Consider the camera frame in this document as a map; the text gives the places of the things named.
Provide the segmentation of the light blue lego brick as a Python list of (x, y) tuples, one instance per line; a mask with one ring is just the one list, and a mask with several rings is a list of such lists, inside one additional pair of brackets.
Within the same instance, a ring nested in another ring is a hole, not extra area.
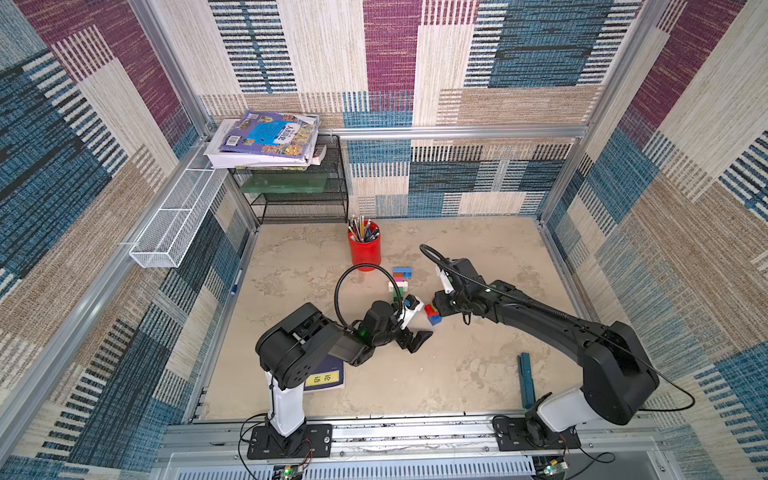
[(405, 279), (411, 278), (413, 270), (411, 267), (394, 267), (392, 269), (393, 275), (402, 275)]

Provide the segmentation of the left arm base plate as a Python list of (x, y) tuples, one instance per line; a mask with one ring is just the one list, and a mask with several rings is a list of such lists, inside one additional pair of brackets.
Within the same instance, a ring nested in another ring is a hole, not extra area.
[(280, 435), (271, 425), (257, 426), (248, 441), (248, 460), (328, 458), (331, 454), (333, 426), (331, 424), (303, 424), (287, 437)]

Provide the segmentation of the white lego brick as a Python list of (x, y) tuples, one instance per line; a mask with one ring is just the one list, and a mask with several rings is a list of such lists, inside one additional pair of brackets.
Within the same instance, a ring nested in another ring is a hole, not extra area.
[[(408, 291), (408, 287), (409, 287), (409, 285), (408, 285), (408, 282), (407, 282), (407, 281), (397, 281), (397, 282), (396, 282), (396, 286), (397, 286), (397, 287), (398, 287), (398, 289), (399, 289), (399, 290), (401, 290), (402, 292), (407, 292), (407, 291)], [(388, 288), (389, 288), (389, 291), (390, 291), (390, 292), (393, 292), (393, 291), (394, 291), (393, 285), (392, 285), (391, 283), (389, 283), (389, 284), (388, 284)]]

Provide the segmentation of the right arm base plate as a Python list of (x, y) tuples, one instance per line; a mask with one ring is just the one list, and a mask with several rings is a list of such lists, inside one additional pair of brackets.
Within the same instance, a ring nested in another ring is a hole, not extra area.
[(505, 415), (494, 416), (491, 426), (502, 452), (569, 451), (581, 447), (581, 441), (573, 428), (556, 433), (538, 420)]

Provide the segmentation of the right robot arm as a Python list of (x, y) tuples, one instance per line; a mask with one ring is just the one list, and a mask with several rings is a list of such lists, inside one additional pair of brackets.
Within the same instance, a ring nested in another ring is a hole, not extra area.
[(658, 388), (659, 375), (629, 325), (577, 318), (500, 280), (488, 285), (466, 258), (436, 264), (450, 285), (435, 294), (441, 316), (471, 314), (521, 330), (581, 367), (575, 386), (543, 396), (528, 410), (531, 432), (560, 433), (600, 418), (626, 425)]

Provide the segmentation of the red lego brick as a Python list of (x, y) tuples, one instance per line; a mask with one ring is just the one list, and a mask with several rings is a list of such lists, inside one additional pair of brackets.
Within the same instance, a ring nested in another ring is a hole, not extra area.
[(424, 310), (429, 318), (439, 317), (439, 313), (431, 304), (426, 305)]

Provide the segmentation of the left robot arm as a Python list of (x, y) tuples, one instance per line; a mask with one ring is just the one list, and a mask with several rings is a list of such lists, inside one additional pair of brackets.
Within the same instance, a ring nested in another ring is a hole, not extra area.
[(410, 353), (428, 341), (431, 330), (409, 329), (424, 304), (409, 295), (402, 302), (375, 301), (361, 320), (348, 326), (306, 303), (267, 330), (255, 346), (270, 390), (269, 431), (279, 440), (292, 439), (304, 428), (304, 385), (328, 356), (360, 366), (375, 350), (392, 342)]

